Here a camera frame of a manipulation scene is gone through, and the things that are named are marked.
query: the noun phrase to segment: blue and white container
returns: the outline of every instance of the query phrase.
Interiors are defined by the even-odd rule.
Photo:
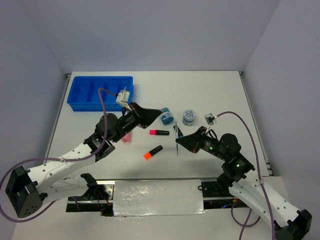
[[[187,109],[183,113],[182,123],[186,126],[191,126],[194,123],[195,118],[196,112],[191,109]]]
[[[168,125],[175,120],[175,118],[172,116],[169,108],[164,107],[160,111],[162,112],[162,114],[160,115],[160,118],[161,118],[162,123],[164,125]]]

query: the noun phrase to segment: blue tray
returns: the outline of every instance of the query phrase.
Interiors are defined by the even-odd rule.
[[[134,92],[132,76],[76,76],[73,79],[67,103],[73,111],[102,111],[98,96],[98,88],[104,88],[112,93],[119,93],[126,88],[130,92],[128,103],[132,101]],[[121,111],[116,103],[116,97],[104,91],[101,92],[107,111]]]

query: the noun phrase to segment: red marker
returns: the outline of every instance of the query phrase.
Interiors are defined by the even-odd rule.
[[[164,131],[164,130],[153,130],[153,129],[151,129],[149,131],[149,134],[150,135],[169,135],[170,132],[169,131]]]
[[[156,148],[152,149],[151,151],[147,152],[145,155],[143,155],[145,160],[148,160],[156,153],[160,152],[162,149],[164,149],[161,145],[157,146]]]

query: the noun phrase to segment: orange marker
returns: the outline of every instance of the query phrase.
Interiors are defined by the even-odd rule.
[[[156,148],[152,149],[151,151],[147,152],[145,155],[143,155],[145,160],[148,160],[156,153],[160,152],[162,149],[164,149],[161,145],[157,146]]]

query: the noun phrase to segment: wall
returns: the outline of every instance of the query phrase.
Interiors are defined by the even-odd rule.
[[[279,0],[24,1],[64,72],[243,70]]]
[[[61,98],[64,76],[18,0],[0,1],[0,176],[26,158],[44,156]],[[4,191],[1,205],[15,212]],[[0,216],[0,239],[15,223]]]
[[[244,71],[273,170],[320,236],[320,1],[281,0]]]

